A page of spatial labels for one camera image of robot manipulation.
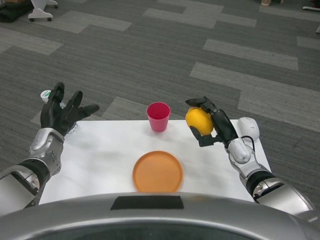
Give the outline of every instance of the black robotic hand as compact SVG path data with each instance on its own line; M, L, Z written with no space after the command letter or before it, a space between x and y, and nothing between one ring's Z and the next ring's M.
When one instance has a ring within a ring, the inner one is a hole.
M222 142L225 148L228 148L229 143L233 139L238 138L237 132L226 113L223 110L218 109L209 98L205 96L201 98L193 98L185 101L185 103L190 107L202 108L205 113L210 114L217 133L216 137L212 137L211 134L202 136L195 127L190 126L190 129L198 140L200 147L210 146L216 142Z
M66 107L62 109L60 103L64 94L65 85L62 82L57 83L50 93L48 102L43 106L40 117L42 128L55 129L63 136L69 132L75 122L99 110L97 104L79 107L83 97L82 91L76 91Z

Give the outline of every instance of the white wheeled stand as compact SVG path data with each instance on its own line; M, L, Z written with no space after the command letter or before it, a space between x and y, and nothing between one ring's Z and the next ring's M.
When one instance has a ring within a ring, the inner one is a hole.
M35 19L47 19L52 21L52 14L45 12L44 9L46 6L54 6L55 9L58 8L58 3L53 0L31 0L33 4L33 12L29 14L28 18L30 22L34 22Z
M303 10L311 10L311 11L318 11L320 12L320 8L318 7L312 7L312 6L304 6L302 8ZM320 25L318 27L318 29L315 31L316 34L320 34Z

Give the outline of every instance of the black rectangular panel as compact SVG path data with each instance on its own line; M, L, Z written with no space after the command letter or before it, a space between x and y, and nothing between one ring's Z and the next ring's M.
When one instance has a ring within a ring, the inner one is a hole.
M121 209L183 209L180 196L118 196L111 210Z

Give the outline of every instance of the small white bottle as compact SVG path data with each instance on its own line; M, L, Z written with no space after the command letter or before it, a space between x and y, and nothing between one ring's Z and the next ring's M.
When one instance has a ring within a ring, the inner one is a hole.
M49 100L49 95L50 95L50 93L51 93L51 90L45 90L45 91L43 91L43 92L40 94L40 97L41 97L42 101L44 101L45 103L47 103L48 100ZM66 105L63 101L60 102L60 107L61 107L62 109L64 109L66 106L67 106L67 105ZM78 128L78 124L75 122L75 123L73 124L71 130L68 132L68 134L73 134L73 133L77 130L77 128Z

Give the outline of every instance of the black cable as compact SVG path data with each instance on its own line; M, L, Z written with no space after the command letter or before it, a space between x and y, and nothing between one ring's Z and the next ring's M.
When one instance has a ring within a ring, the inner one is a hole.
M255 141L254 141L254 139L253 139L252 137L250 137L250 136L242 136L241 138L242 138L242 139L244 139L244 138L249 138L249 139L251 139L253 151L256 152L256 149L255 149Z

